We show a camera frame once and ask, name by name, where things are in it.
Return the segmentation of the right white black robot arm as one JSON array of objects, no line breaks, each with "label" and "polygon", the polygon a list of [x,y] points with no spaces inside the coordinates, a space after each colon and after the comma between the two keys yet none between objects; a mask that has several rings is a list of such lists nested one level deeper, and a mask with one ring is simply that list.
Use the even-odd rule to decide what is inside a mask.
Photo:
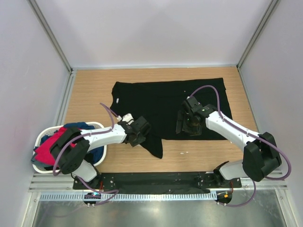
[{"label": "right white black robot arm", "polygon": [[188,97],[178,111],[176,133],[199,136],[206,130],[220,134],[243,152],[241,160],[226,161],[214,169],[213,180],[219,187],[225,187],[232,179],[241,177],[260,182],[282,164],[275,139],[270,133],[251,131],[213,105],[202,106],[195,97]]}]

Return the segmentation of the black t shirt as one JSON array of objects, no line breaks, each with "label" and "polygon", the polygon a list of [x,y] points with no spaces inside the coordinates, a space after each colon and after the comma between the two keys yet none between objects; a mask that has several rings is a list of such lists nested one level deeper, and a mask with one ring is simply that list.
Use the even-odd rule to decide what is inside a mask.
[{"label": "black t shirt", "polygon": [[111,110],[120,116],[131,114],[134,119],[143,116],[151,125],[145,142],[141,144],[157,158],[163,157],[162,140],[223,140],[220,134],[205,129],[199,136],[176,133],[177,114],[182,102],[194,91],[203,106],[217,105],[223,114],[232,117],[223,78],[184,81],[123,83],[116,82],[112,88]]}]

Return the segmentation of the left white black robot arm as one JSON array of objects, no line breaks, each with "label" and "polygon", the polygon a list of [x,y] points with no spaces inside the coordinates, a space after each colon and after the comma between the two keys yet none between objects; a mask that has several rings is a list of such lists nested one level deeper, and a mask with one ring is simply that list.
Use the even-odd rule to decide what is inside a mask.
[{"label": "left white black robot arm", "polygon": [[135,147],[143,143],[151,125],[144,117],[134,120],[131,114],[125,115],[110,127],[80,130],[68,128],[51,146],[50,153],[55,159],[53,175],[56,169],[64,175],[73,174],[90,189],[100,185],[100,177],[93,164],[85,160],[88,152],[110,144],[130,144]]}]

